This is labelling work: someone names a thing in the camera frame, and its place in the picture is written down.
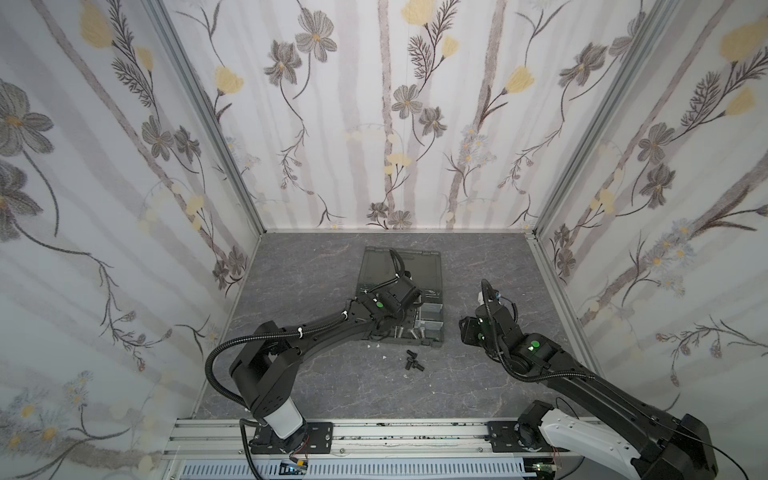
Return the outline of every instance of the gray marble floor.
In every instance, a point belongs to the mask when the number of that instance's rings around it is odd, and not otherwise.
[[[518,304],[524,332],[540,332],[570,349],[561,322],[519,233],[268,233],[235,311],[227,339],[250,335],[269,319],[278,326],[343,308],[354,293],[365,246],[438,250],[442,255],[445,344],[417,348],[424,372],[405,370],[406,347],[345,343],[304,364],[292,397],[309,419],[517,416],[553,391],[507,376],[483,351],[464,345],[458,321],[477,306],[480,279]],[[227,369],[239,351],[214,366],[230,389]],[[243,416],[243,408],[210,387],[200,419]]]

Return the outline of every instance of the floral wallpaper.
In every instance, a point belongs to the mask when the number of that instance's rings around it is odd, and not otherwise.
[[[607,377],[705,421],[754,478],[768,466],[766,113],[765,2],[682,2],[538,232]]]
[[[532,229],[648,0],[164,0],[268,229]]]
[[[0,6],[0,464],[150,478],[257,237],[140,4]]]

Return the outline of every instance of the black bracket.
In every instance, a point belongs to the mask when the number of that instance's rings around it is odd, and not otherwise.
[[[539,449],[526,449],[520,444],[517,422],[487,422],[488,440],[494,453],[551,452],[552,447],[543,445]]]
[[[331,442],[333,441],[333,424],[331,422],[309,422],[307,423],[306,444],[294,452],[294,455],[304,453],[331,453]],[[252,455],[281,455],[282,452],[278,445],[280,439],[275,435],[269,426],[264,426],[256,431],[253,439],[249,442]]]

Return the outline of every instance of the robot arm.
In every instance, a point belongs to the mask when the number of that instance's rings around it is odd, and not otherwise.
[[[406,310],[421,296],[400,255],[395,250],[389,254],[395,264],[395,278],[349,300],[342,312],[283,328],[269,321],[252,336],[240,337],[239,342],[225,342],[210,354],[206,376],[214,389],[239,402],[255,419],[264,419],[281,439],[279,448],[284,452],[298,449],[306,437],[306,421],[290,398],[301,364],[371,332],[386,335],[392,326],[400,324]],[[244,347],[230,366],[230,376],[241,397],[218,384],[212,371],[216,355],[238,343],[244,343]]]
[[[539,333],[525,334],[514,315],[483,280],[484,304],[460,323],[462,341],[482,346],[522,382],[541,382],[594,414],[611,430],[534,402],[520,419],[518,434],[530,448],[547,443],[581,453],[628,478],[709,480],[717,463],[709,430],[698,419],[677,419],[621,391],[577,362]]]

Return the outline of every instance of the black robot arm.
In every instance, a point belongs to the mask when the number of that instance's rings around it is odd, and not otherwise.
[[[255,419],[263,419],[281,439],[285,452],[297,449],[306,436],[306,422],[290,398],[302,363],[340,343],[362,339],[371,332],[387,334],[400,324],[406,310],[421,296],[410,279],[401,256],[389,251],[395,277],[348,300],[346,308],[321,319],[278,327],[274,321],[261,324],[253,335],[228,340],[208,356],[205,373],[219,393],[240,403]],[[225,349],[243,345],[230,366],[230,376],[240,392],[227,390],[213,374],[216,357]]]
[[[523,333],[513,314],[483,280],[484,303],[475,317],[459,323],[462,341],[482,346],[507,372],[522,382],[542,382],[583,406],[625,439],[639,454],[631,459],[636,478],[711,480],[717,463],[709,430],[698,419],[670,413],[634,398],[587,369],[560,345],[539,333]],[[553,410],[535,402],[518,420],[522,443],[541,446],[542,418]]]

